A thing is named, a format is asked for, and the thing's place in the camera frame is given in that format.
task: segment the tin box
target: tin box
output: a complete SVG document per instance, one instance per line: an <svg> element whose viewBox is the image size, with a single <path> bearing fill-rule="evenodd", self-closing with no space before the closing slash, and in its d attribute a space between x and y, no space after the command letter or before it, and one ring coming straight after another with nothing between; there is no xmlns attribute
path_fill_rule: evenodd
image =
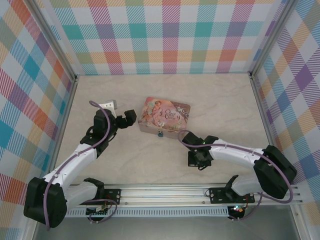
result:
<svg viewBox="0 0 320 240"><path fill-rule="evenodd" d="M187 128L190 105L155 97L147 97L138 120L142 132L159 137L177 138Z"/></svg>

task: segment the purple cable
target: purple cable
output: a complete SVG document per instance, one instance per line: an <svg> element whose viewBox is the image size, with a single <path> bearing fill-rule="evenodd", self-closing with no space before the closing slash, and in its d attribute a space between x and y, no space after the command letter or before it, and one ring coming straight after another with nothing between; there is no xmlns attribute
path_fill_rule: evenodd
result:
<svg viewBox="0 0 320 240"><path fill-rule="evenodd" d="M94 224L103 223L103 222L109 220L113 215L116 214L116 211L117 211L117 208L118 208L118 204L117 204L115 201L111 200L111 199L94 199L94 200L85 201L84 203L96 203L96 202L109 202L109 203L113 203L113 204L115 205L115 209L114 209L113 213L111 213L110 216L107 216L107 217L103 218L103 219L100 220L100 221L93 221L93 220L91 219L91 216L92 216L93 213L91 213L91 214L89 215L89 220L91 221L91 223L94 223Z"/></svg>
<svg viewBox="0 0 320 240"><path fill-rule="evenodd" d="M78 154L72 155L67 161L65 161L65 162L62 164L62 166L56 171L55 175L53 175L52 178L50 179L50 181L48 182L48 184L47 184L47 186L46 186L46 188L45 188L45 191L44 191L44 196L43 196L43 212L44 212L44 219L45 219L45 225L46 225L46 230L47 230L47 231L50 230L49 215L48 215L48 209L47 209L48 191L49 191L49 188L50 188L52 182L53 182L53 181L55 180L55 178L56 178L55 176L58 175L58 174L61 172L61 170L62 170L68 163L70 163L75 157L77 157L77 156L79 156L79 155L81 155L81 154L89 151L90 149L95 148L95 147L98 146L99 144L101 144L101 143L107 138L107 136L108 136L108 134L109 134L109 132L110 132L110 119L109 119L108 114L106 113L106 111L105 111L99 104L97 104L97 103L94 102L94 101L91 101L91 100L90 100L89 103L90 103L90 105L92 105L92 106L94 106L94 107L96 107L96 108L99 108L99 109L103 112L103 114L104 114L104 116L105 116L105 118L106 118L106 121L107 121L107 123L108 123L108 128L107 128L107 130L106 130L105 135L103 136L103 138L102 138L100 141L98 141L96 144L94 144L94 145L86 148L85 150L80 151Z"/></svg>
<svg viewBox="0 0 320 240"><path fill-rule="evenodd" d="M258 194L260 194L260 199L259 199L259 202L257 203L256 207L252 210L252 212L250 214L248 214L247 216L243 217L242 220L244 219L247 219L248 217L250 217L256 210L257 208L259 207L261 201L262 201L262 197L265 197L267 199L271 199L277 203L281 203L281 204L288 204L292 201L292 199L294 198L294 193L293 193L293 190L292 190L292 187L290 185L290 182L288 181L287 177L285 176L285 174L281 171L281 169L274 163L272 162L269 158L267 158L266 156L256 152L256 151L251 151L251 150L248 150L246 148L243 148L243 147L240 147L240 146L235 146L235 145L230 145L230 144L222 144L222 143L212 143L212 144L203 144L203 145L191 145L191 144L187 144L187 143L184 143L181 139L180 139L180 135L181 133L191 133L191 131L189 130L180 130L179 133L178 133L178 140L180 143L182 143L184 146L186 147L189 147L189 148L203 148L203 147L212 147L212 146L215 146L215 147L225 147L225 148L231 148L231 149L237 149L237 150L240 150L240 151L244 151L244 152L247 152L247 153L252 153L254 155L257 155L259 156L260 158L263 158L264 160L266 160L269 164L271 164L278 172L279 174L281 175L281 177L283 178L283 180L285 181L288 189L289 189L289 192L290 192L290 197L288 200L278 200L274 197L271 197L271 196L268 196L268 195L265 195L263 194L262 192L259 192Z"/></svg>

